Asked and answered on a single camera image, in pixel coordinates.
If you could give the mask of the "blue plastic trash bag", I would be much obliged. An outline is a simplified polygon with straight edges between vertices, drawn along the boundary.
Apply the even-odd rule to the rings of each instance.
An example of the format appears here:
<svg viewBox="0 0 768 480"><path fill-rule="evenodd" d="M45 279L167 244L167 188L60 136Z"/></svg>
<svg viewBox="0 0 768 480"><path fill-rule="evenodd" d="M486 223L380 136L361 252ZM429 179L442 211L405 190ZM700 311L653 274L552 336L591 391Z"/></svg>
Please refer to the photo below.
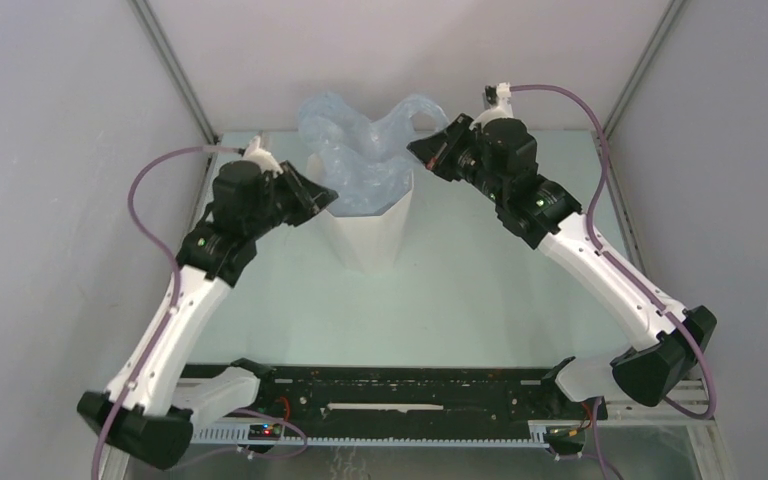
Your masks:
<svg viewBox="0 0 768 480"><path fill-rule="evenodd" d="M297 114L302 141L322 161L322 184L338 193L328 211L335 217L380 215L411 190L417 159L407 145L421 137L416 116L433 129L449 124L444 110L424 95L412 94L378 120L326 92L305 100Z"/></svg>

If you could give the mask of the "white translucent trash bin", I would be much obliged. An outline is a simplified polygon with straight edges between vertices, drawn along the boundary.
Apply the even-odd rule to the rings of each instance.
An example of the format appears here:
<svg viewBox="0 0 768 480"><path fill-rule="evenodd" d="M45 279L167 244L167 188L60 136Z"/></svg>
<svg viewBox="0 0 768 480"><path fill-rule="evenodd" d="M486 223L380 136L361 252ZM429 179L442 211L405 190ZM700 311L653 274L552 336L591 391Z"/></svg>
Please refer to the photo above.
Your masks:
<svg viewBox="0 0 768 480"><path fill-rule="evenodd" d="M414 192L414 174L408 179L408 191L380 215L337 217L325 210L315 218L314 223L345 268L379 274L394 267Z"/></svg>

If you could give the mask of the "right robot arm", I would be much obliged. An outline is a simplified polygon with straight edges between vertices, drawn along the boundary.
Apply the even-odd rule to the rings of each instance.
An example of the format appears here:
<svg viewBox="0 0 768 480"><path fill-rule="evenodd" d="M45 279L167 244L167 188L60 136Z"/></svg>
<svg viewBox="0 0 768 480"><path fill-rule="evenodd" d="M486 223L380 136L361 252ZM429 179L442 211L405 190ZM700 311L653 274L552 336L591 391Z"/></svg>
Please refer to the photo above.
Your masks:
<svg viewBox="0 0 768 480"><path fill-rule="evenodd" d="M554 383L541 392L548 414L566 418L582 401L614 391L654 407L698 365L716 317L657 289L588 226L578 200L539 174L537 141L522 121L499 118L476 125L461 115L407 149L435 176L466 182L491 200L502 225L577 279L628 340L621 353L572 357L556 366Z"/></svg>

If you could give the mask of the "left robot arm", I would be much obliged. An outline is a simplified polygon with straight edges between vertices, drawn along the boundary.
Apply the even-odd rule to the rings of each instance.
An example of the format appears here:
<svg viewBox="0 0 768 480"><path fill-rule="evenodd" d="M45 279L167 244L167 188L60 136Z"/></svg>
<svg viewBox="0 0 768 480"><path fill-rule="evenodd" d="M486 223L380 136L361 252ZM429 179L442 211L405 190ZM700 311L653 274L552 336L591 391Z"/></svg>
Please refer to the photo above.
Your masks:
<svg viewBox="0 0 768 480"><path fill-rule="evenodd" d="M176 465L194 433L221 417L274 408L276 390L258 365L230 365L190 389L178 381L208 320L255 258L257 241L281 225L306 223L338 198L288 162L244 160L220 168L212 195L173 260L165 297L137 348L103 391L85 392L77 406L104 443L160 470Z"/></svg>

